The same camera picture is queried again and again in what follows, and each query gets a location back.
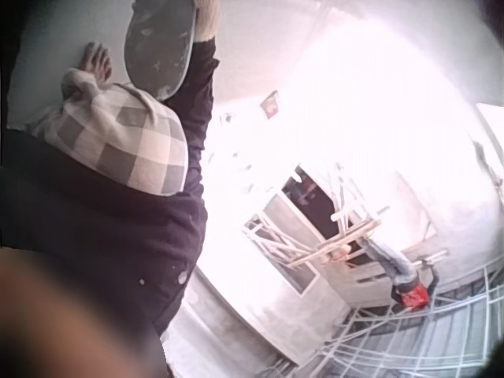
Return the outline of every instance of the window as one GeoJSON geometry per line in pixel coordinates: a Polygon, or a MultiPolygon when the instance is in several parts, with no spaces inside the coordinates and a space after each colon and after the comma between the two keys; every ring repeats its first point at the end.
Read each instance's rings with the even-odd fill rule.
{"type": "MultiPolygon", "coordinates": [[[[300,166],[295,169],[295,173],[298,180],[290,178],[282,192],[325,239],[338,235],[338,223],[331,220],[331,215],[335,212],[333,201],[300,166]]],[[[353,225],[349,220],[348,227],[353,225]]],[[[351,269],[373,262],[366,253],[357,254],[362,250],[358,242],[353,241],[349,244],[352,247],[350,256],[357,255],[346,261],[351,269]]]]}
{"type": "MultiPolygon", "coordinates": [[[[265,229],[264,224],[255,217],[250,220],[246,227],[249,230],[254,230],[255,234],[259,238],[270,240],[272,242],[277,242],[272,235],[265,229]]],[[[255,246],[262,252],[262,254],[271,262],[275,269],[284,277],[284,279],[298,292],[298,294],[304,294],[314,283],[315,279],[318,277],[318,273],[310,264],[302,264],[294,268],[288,268],[281,262],[278,262],[267,250],[267,245],[253,240],[255,246]]]]}

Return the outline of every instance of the person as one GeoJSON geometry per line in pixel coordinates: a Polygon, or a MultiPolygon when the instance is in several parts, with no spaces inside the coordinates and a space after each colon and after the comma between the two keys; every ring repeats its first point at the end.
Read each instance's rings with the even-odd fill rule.
{"type": "Polygon", "coordinates": [[[368,247],[369,256],[378,262],[392,281],[391,298],[402,307],[419,310],[426,307],[439,283],[439,274],[434,265],[423,260],[425,268],[432,273],[432,282],[426,288],[420,281],[418,272],[404,254],[394,252],[373,235],[361,240],[368,247]]]}
{"type": "Polygon", "coordinates": [[[0,355],[9,376],[166,377],[154,330],[144,332],[142,345],[131,345],[115,321],[53,280],[42,259],[0,248],[0,355]]]}
{"type": "Polygon", "coordinates": [[[504,338],[495,346],[487,364],[475,378],[500,378],[504,376],[504,338]]]}
{"type": "Polygon", "coordinates": [[[187,74],[171,98],[109,83],[113,63],[94,43],[65,74],[61,107],[2,136],[3,245],[44,253],[55,276],[77,277],[118,318],[134,303],[158,335],[180,308],[208,217],[201,158],[219,1],[195,5],[187,74]]]}
{"type": "Polygon", "coordinates": [[[337,250],[325,254],[321,259],[321,264],[326,265],[330,262],[342,261],[348,257],[348,255],[351,251],[352,251],[352,247],[350,245],[343,244],[337,250]]]}
{"type": "Polygon", "coordinates": [[[392,285],[392,299],[404,307],[422,309],[430,303],[434,295],[434,290],[439,283],[439,274],[434,265],[427,263],[426,260],[422,261],[422,265],[429,268],[432,274],[432,281],[427,288],[420,282],[418,275],[410,283],[404,283],[398,287],[392,285]]]}

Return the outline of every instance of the checkered hat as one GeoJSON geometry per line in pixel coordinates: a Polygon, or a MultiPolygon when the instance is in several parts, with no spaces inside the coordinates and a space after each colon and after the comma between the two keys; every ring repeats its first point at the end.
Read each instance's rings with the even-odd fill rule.
{"type": "Polygon", "coordinates": [[[29,131],[81,164],[152,195],[182,191],[187,142],[178,116],[144,91],[98,84],[70,69],[62,83],[66,100],[29,131]]]}

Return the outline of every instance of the fingers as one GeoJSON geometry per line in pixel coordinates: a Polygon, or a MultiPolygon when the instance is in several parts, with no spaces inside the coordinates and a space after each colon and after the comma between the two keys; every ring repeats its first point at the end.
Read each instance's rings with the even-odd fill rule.
{"type": "Polygon", "coordinates": [[[219,27],[220,0],[195,0],[198,16],[195,27],[195,42],[210,41],[219,27]]]}
{"type": "Polygon", "coordinates": [[[110,79],[111,76],[112,76],[112,67],[109,64],[105,68],[105,81],[107,81],[108,79],[110,79]]]}
{"type": "Polygon", "coordinates": [[[329,256],[329,254],[326,254],[325,256],[322,257],[322,262],[321,262],[322,265],[326,265],[327,263],[330,262],[331,259],[332,259],[331,256],[329,256]]]}
{"type": "Polygon", "coordinates": [[[82,60],[80,61],[80,69],[86,70],[87,64],[91,61],[93,54],[95,53],[96,43],[91,42],[86,45],[84,49],[84,54],[82,56],[82,60]]]}
{"type": "Polygon", "coordinates": [[[93,65],[98,65],[102,51],[103,51],[103,45],[100,43],[98,45],[98,47],[96,48],[96,50],[94,50],[94,55],[93,55],[93,58],[91,59],[91,63],[93,65]]]}
{"type": "Polygon", "coordinates": [[[109,57],[109,49],[106,49],[102,45],[101,49],[98,50],[97,55],[99,55],[98,62],[100,65],[105,65],[106,59],[109,57]]]}

